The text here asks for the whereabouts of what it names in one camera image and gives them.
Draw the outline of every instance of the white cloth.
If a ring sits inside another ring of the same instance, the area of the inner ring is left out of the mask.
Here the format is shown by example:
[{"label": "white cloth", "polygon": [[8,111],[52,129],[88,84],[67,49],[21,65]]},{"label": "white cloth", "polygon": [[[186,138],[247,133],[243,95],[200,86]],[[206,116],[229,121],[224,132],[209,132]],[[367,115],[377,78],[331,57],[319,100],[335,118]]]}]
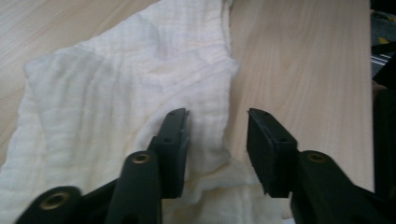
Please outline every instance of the white cloth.
[{"label": "white cloth", "polygon": [[283,224],[296,224],[294,218],[283,219]]},{"label": "white cloth", "polygon": [[113,29],[25,66],[18,129],[0,173],[0,223],[40,193],[85,194],[145,150],[167,112],[191,112],[183,196],[163,202],[164,223],[281,223],[251,167],[224,148],[231,54],[222,0],[162,0]]}]

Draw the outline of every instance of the wood grain surface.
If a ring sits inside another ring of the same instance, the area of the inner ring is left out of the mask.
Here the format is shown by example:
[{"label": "wood grain surface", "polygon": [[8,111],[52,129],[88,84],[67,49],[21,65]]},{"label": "wood grain surface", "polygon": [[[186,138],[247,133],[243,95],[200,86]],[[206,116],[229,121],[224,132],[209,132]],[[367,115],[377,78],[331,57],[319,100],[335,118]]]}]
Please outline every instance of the wood grain surface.
[{"label": "wood grain surface", "polygon": [[[17,126],[23,65],[90,39],[152,4],[141,1],[0,2],[0,163]],[[225,142],[248,162],[248,109],[272,113],[300,150],[333,157],[373,188],[368,0],[235,0],[233,81]]]}]

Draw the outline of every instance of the brass ring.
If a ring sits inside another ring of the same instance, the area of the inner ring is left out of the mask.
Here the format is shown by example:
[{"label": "brass ring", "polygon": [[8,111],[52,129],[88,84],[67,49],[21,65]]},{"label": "brass ring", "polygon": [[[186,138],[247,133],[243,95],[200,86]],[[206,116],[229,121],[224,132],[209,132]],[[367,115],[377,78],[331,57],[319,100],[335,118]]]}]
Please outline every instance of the brass ring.
[{"label": "brass ring", "polygon": [[327,162],[326,158],[323,157],[322,155],[318,153],[310,153],[308,154],[308,159],[311,160],[312,162],[316,163],[325,163]]},{"label": "brass ring", "polygon": [[145,163],[150,160],[149,154],[140,154],[132,158],[133,163]]},{"label": "brass ring", "polygon": [[49,197],[47,197],[43,202],[40,204],[40,208],[43,210],[51,210],[58,208],[65,204],[69,200],[69,193],[61,191],[56,192]]}]

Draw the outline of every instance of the white towel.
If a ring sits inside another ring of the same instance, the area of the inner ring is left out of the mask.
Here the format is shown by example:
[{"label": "white towel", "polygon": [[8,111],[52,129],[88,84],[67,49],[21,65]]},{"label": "white towel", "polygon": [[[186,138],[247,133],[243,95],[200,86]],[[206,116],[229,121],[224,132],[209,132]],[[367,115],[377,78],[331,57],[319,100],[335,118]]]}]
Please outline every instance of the white towel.
[{"label": "white towel", "polygon": [[183,196],[163,202],[164,223],[281,223],[251,167],[224,148],[231,58],[222,0],[162,0],[111,30],[25,66],[18,129],[0,173],[0,223],[40,193],[85,194],[117,178],[146,150],[167,112],[191,112]]}]

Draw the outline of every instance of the black plastic part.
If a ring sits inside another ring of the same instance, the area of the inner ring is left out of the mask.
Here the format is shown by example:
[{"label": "black plastic part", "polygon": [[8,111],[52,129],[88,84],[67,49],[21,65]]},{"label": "black plastic part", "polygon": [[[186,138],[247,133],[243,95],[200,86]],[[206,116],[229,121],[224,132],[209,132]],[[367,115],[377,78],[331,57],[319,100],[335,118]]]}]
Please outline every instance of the black plastic part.
[{"label": "black plastic part", "polygon": [[377,212],[329,156],[301,152],[297,170],[298,182],[291,199],[297,224],[394,223]]},{"label": "black plastic part", "polygon": [[17,224],[82,223],[78,207],[81,194],[75,187],[58,187],[38,196],[17,220]]},{"label": "black plastic part", "polygon": [[386,54],[396,51],[396,42],[372,46],[372,54]]},{"label": "black plastic part", "polygon": [[389,200],[384,200],[383,198],[378,197],[371,191],[367,189],[362,189],[359,186],[356,188],[361,192],[364,198],[369,201],[370,204],[373,205],[375,211],[380,213],[383,218],[387,220],[391,220],[392,223],[396,223],[396,206],[394,202]]},{"label": "black plastic part", "polygon": [[395,90],[382,90],[375,98],[374,149],[375,193],[396,204]]},{"label": "black plastic part", "polygon": [[154,152],[139,151],[127,157],[105,223],[162,223],[161,186]]},{"label": "black plastic part", "polygon": [[169,112],[158,135],[152,138],[148,147],[159,158],[163,199],[180,197],[183,191],[189,143],[188,115],[189,112],[184,108]]},{"label": "black plastic part", "polygon": [[394,0],[372,0],[371,2],[371,9],[396,15],[396,2]]},{"label": "black plastic part", "polygon": [[373,77],[373,80],[389,89],[396,90],[396,54]]},{"label": "black plastic part", "polygon": [[269,113],[248,111],[247,153],[264,192],[273,198],[288,198],[298,150],[297,141]]}]

